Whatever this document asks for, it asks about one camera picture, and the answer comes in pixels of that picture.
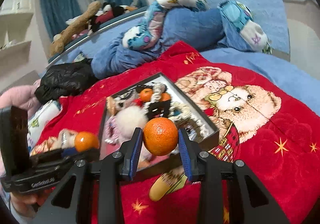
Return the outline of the person left hand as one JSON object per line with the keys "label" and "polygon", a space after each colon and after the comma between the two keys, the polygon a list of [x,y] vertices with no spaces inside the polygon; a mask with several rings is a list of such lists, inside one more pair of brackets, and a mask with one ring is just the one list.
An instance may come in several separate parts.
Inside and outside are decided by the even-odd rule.
{"label": "person left hand", "polygon": [[11,202],[16,212],[24,217],[34,217],[36,210],[33,205],[42,206],[52,193],[52,189],[39,191],[33,194],[10,193]]}

